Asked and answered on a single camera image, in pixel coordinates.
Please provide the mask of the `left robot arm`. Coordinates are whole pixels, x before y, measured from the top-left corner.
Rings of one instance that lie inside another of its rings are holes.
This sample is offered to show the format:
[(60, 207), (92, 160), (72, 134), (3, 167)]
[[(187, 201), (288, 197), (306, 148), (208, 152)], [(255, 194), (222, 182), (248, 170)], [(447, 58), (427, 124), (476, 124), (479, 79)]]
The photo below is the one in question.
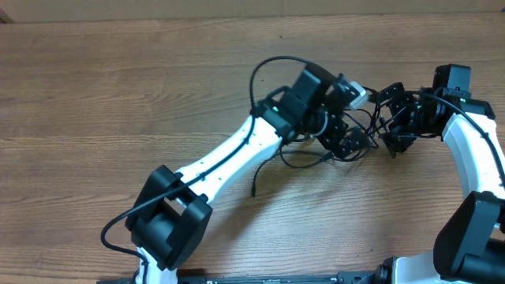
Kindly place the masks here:
[(254, 103), (241, 128), (215, 150), (175, 172), (164, 165), (152, 171), (125, 221), (140, 255), (135, 281), (176, 283), (177, 268), (204, 236), (215, 198), (298, 136), (318, 139), (328, 159), (363, 148), (358, 133), (347, 137), (342, 115), (367, 99), (357, 82), (307, 64), (292, 86)]

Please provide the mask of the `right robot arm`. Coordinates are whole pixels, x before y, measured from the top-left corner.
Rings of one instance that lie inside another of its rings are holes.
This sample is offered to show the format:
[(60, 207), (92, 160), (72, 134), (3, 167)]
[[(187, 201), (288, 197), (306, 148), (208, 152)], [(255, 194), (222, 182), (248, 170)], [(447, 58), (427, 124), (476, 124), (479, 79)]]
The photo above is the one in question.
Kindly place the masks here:
[(436, 237), (432, 251), (391, 257), (366, 278), (369, 283), (502, 283), (504, 242), (491, 236), (504, 229), (504, 154), (496, 116), (486, 101), (473, 99), (471, 69), (440, 65), (432, 86), (407, 91), (395, 83), (371, 94), (391, 118), (380, 123), (391, 155), (416, 139), (439, 137), (458, 171), (463, 201)]

